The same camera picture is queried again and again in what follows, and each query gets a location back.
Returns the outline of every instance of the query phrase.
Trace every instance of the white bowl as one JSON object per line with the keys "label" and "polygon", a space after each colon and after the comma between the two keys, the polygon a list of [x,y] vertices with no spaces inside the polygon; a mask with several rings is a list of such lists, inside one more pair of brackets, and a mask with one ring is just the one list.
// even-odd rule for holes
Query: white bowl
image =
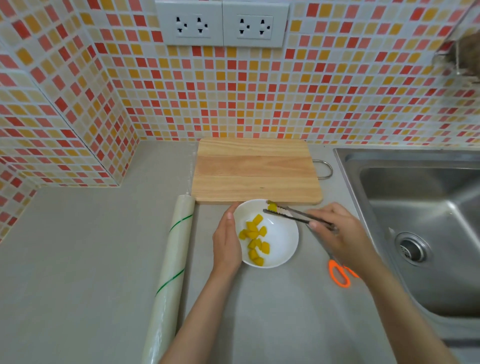
{"label": "white bowl", "polygon": [[264,237],[259,236],[259,238],[263,242],[270,244],[270,254],[264,254],[257,249],[258,255],[264,259],[264,265],[262,267],[254,264],[248,256],[249,249],[247,245],[250,243],[250,239],[240,239],[242,259],[252,267],[278,267],[292,258],[299,244],[299,228],[297,223],[281,216],[264,213],[263,209],[267,207],[267,200],[245,201],[237,207],[233,214],[237,235],[240,234],[240,231],[247,228],[246,222],[252,221],[258,214],[264,218],[262,222],[258,224],[258,228],[260,229],[262,226],[265,226],[267,228],[267,234]]}

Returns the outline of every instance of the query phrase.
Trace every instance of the wooden cutting board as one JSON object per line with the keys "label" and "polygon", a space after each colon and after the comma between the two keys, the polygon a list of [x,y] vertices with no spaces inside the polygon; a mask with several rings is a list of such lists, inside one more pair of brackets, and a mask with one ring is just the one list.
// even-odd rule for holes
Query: wooden cutting board
{"label": "wooden cutting board", "polygon": [[258,138],[200,140],[192,196],[204,204],[256,198],[318,204],[323,199],[306,142]]}

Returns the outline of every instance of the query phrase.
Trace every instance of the electrical outlet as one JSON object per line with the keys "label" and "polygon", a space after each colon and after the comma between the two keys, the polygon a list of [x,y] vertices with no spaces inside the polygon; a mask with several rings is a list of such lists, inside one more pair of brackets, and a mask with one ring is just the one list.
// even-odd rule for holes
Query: electrical outlet
{"label": "electrical outlet", "polygon": [[223,44],[278,48],[283,45],[288,3],[223,1]]}
{"label": "electrical outlet", "polygon": [[223,45],[221,1],[156,1],[155,5],[165,44]]}
{"label": "electrical outlet", "polygon": [[262,15],[237,15],[237,27],[240,39],[271,39],[272,16]]}

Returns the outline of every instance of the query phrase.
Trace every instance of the hand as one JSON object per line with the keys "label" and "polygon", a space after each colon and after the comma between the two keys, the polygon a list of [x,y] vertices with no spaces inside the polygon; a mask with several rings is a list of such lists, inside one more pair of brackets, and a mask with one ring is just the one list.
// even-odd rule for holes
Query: hand
{"label": "hand", "polygon": [[212,273],[233,277],[241,264],[241,246],[235,230],[233,212],[240,202],[230,206],[213,234]]}
{"label": "hand", "polygon": [[309,210],[308,213],[338,227],[339,234],[335,236],[318,221],[311,221],[309,224],[330,248],[335,258],[360,277],[370,268],[377,266],[377,263],[382,264],[360,221],[342,205],[333,202],[321,209]]}

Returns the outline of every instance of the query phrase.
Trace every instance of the plastic wrap roll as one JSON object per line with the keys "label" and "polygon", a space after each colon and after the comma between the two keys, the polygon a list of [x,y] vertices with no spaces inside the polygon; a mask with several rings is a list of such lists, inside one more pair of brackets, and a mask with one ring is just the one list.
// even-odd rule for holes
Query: plastic wrap roll
{"label": "plastic wrap roll", "polygon": [[195,199],[178,196],[168,234],[142,364],[157,364],[175,337]]}

